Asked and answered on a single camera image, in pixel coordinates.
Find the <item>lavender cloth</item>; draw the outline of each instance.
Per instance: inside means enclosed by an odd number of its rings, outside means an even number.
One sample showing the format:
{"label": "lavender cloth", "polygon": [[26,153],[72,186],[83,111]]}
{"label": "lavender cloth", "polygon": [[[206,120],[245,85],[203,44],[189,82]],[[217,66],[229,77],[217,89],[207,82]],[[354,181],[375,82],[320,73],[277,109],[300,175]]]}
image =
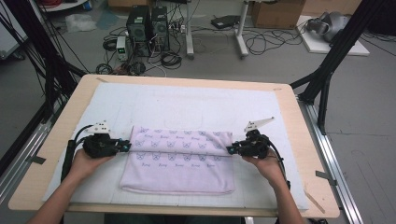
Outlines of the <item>lavender cloth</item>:
{"label": "lavender cloth", "polygon": [[224,194],[234,190],[232,133],[134,127],[120,187],[160,194]]}

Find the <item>folded cloth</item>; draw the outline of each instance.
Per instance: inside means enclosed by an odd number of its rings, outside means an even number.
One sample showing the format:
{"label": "folded cloth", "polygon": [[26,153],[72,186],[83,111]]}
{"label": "folded cloth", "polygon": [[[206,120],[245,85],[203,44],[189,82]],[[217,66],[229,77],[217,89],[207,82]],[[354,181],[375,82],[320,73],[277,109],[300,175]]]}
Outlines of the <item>folded cloth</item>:
{"label": "folded cloth", "polygon": [[134,127],[120,187],[160,194],[224,194],[234,190],[232,133]]}

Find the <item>metal rail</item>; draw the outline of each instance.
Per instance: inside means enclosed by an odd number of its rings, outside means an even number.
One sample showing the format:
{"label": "metal rail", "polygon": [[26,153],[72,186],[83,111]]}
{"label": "metal rail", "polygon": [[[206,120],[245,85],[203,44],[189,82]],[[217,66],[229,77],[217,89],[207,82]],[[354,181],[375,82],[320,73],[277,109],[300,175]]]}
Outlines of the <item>metal rail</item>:
{"label": "metal rail", "polygon": [[333,180],[337,180],[337,185],[334,186],[337,190],[338,197],[343,205],[343,211],[349,223],[362,224],[361,214],[359,213],[358,207],[352,198],[352,194],[349,191],[347,182],[344,179],[343,172],[335,158],[332,146],[329,138],[322,134],[317,124],[318,112],[313,105],[304,105],[306,113],[309,117],[311,127],[314,131],[315,137],[318,140],[319,149],[322,154],[322,158],[325,160],[329,175]]}
{"label": "metal rail", "polygon": [[37,151],[43,145],[53,126],[54,121],[52,118],[48,119],[46,123],[39,123],[36,126],[21,151],[1,176],[0,204],[3,203],[11,190],[14,189],[15,184],[20,181],[21,176],[25,174],[31,163],[31,158],[36,155]]}

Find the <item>person's right hand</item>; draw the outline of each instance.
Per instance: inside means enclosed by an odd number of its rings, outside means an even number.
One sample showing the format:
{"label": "person's right hand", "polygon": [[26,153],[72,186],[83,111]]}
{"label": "person's right hand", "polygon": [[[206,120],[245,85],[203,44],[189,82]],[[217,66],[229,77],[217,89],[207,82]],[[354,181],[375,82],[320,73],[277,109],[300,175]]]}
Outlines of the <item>person's right hand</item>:
{"label": "person's right hand", "polygon": [[248,161],[255,165],[259,170],[260,174],[264,176],[270,185],[274,188],[279,185],[286,184],[285,178],[283,177],[282,171],[279,166],[273,150],[269,150],[268,155],[265,159],[258,159],[254,157],[242,157],[245,161]]}

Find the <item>desktop computer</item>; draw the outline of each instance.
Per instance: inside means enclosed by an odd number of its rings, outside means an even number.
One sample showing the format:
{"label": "desktop computer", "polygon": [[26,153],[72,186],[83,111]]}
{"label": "desktop computer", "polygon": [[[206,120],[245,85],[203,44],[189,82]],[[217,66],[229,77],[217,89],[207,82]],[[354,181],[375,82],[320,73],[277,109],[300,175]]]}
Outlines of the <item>desktop computer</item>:
{"label": "desktop computer", "polygon": [[137,56],[150,56],[150,40],[153,37],[149,6],[132,6],[126,22],[131,49]]}
{"label": "desktop computer", "polygon": [[155,36],[155,50],[168,51],[170,48],[167,8],[154,7],[151,11],[151,22]]}

